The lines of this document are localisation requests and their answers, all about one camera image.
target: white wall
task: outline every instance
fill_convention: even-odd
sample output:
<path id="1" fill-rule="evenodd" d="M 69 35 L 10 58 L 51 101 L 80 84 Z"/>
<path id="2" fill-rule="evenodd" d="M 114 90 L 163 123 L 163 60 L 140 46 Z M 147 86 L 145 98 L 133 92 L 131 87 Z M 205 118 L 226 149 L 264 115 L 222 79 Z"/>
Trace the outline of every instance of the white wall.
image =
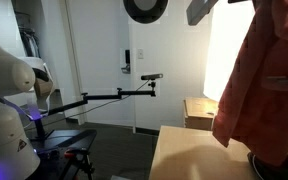
<path id="1" fill-rule="evenodd" d="M 14 9 L 18 12 L 30 15 L 31 26 L 39 39 L 39 52 L 43 61 L 49 67 L 55 88 L 59 88 L 55 73 L 55 64 L 51 56 L 51 48 L 47 39 L 47 27 L 41 0 L 12 0 Z"/>
<path id="2" fill-rule="evenodd" d="M 11 0 L 0 0 L 0 45 L 16 57 L 25 55 Z M 26 104 L 24 94 L 7 97 L 18 106 Z"/>
<path id="3" fill-rule="evenodd" d="M 163 17 L 153 24 L 129 20 L 131 48 L 144 50 L 144 59 L 132 55 L 133 86 L 143 83 L 139 80 L 142 74 L 164 74 L 157 81 L 158 97 L 135 98 L 136 127 L 183 126 L 185 97 L 203 97 L 211 15 L 197 26 L 188 26 L 186 9 L 190 2 L 169 0 Z"/>
<path id="4" fill-rule="evenodd" d="M 123 74 L 129 49 L 128 15 L 122 0 L 69 0 L 69 12 L 81 86 L 89 95 L 130 90 L 131 76 Z M 108 101 L 90 101 L 86 109 Z M 132 98 L 87 113 L 88 122 L 133 126 Z"/>

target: floor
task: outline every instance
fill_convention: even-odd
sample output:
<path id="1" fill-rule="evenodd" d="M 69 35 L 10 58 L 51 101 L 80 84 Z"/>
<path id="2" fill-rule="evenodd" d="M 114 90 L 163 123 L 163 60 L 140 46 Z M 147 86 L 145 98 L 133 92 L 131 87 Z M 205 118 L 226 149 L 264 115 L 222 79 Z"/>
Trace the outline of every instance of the floor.
<path id="1" fill-rule="evenodd" d="M 51 97 L 51 108 L 61 105 L 59 93 Z M 64 118 L 63 114 L 53 115 L 43 119 L 43 124 L 55 122 Z M 22 116 L 23 124 L 28 120 Z M 53 129 L 95 129 L 97 137 L 91 147 L 91 161 L 95 167 L 94 180 L 110 180 L 118 176 L 131 180 L 146 180 L 149 178 L 150 168 L 157 143 L 156 136 L 134 134 L 131 127 L 85 123 L 79 126 L 67 123 L 65 120 L 44 127 L 46 131 Z M 35 129 L 27 131 L 28 136 L 36 134 Z M 80 172 L 79 180 L 88 179 Z"/>

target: red jacket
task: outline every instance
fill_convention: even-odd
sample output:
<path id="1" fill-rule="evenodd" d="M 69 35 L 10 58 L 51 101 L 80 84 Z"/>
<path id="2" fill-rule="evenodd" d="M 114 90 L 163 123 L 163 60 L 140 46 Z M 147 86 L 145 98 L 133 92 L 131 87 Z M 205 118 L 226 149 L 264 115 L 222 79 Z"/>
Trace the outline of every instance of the red jacket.
<path id="1" fill-rule="evenodd" d="M 288 0 L 257 0 L 256 13 L 219 103 L 213 135 L 243 142 L 280 165 L 288 154 Z"/>

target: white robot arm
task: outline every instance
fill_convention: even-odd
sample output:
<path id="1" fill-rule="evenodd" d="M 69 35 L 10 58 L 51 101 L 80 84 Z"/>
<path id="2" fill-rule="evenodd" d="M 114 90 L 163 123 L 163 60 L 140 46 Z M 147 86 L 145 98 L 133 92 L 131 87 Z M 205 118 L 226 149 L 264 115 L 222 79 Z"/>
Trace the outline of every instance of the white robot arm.
<path id="1" fill-rule="evenodd" d="M 0 47 L 0 97 L 29 91 L 34 83 L 33 69 Z M 17 111 L 0 98 L 0 180 L 26 179 L 39 164 Z"/>
<path id="2" fill-rule="evenodd" d="M 34 83 L 32 68 L 0 47 L 0 97 L 29 91 Z"/>

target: lamp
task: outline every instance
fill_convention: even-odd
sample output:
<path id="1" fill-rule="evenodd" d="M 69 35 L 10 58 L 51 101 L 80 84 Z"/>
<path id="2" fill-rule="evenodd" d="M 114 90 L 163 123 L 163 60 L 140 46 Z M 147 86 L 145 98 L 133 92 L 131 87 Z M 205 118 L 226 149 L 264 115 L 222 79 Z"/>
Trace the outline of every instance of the lamp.
<path id="1" fill-rule="evenodd" d="M 218 1 L 213 11 L 204 95 L 218 102 L 251 24 L 254 7 L 251 1 Z"/>

